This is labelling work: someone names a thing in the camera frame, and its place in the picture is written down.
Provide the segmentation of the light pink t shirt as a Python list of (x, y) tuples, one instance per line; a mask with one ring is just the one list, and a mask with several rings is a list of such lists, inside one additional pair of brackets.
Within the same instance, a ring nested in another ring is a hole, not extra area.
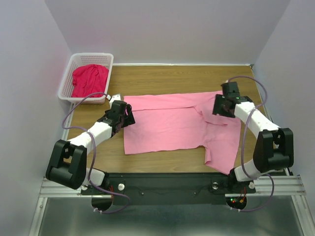
[(205, 148), (205, 165), (228, 174), (234, 167), (241, 122), (213, 114), (220, 92), (125, 96), (135, 124), (124, 128), (125, 154)]

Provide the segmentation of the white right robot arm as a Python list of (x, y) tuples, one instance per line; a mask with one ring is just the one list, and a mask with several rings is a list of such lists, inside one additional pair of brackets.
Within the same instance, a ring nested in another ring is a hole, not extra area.
[(237, 192), (248, 183), (264, 174), (293, 166), (293, 132), (272, 123), (247, 96), (241, 96), (236, 82), (221, 85), (222, 94), (217, 94), (213, 108), (214, 115), (239, 118), (256, 137), (252, 159), (241, 162), (230, 170), (226, 180), (227, 188)]

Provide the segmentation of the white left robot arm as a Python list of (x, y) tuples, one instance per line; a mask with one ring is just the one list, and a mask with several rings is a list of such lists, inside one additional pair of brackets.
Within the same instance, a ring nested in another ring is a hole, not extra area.
[(58, 140), (52, 150), (46, 170), (50, 181), (77, 189), (87, 178), (87, 156), (94, 146), (112, 138), (122, 128), (135, 124), (130, 104), (121, 100), (112, 102), (110, 110), (94, 125), (79, 136), (69, 140)]

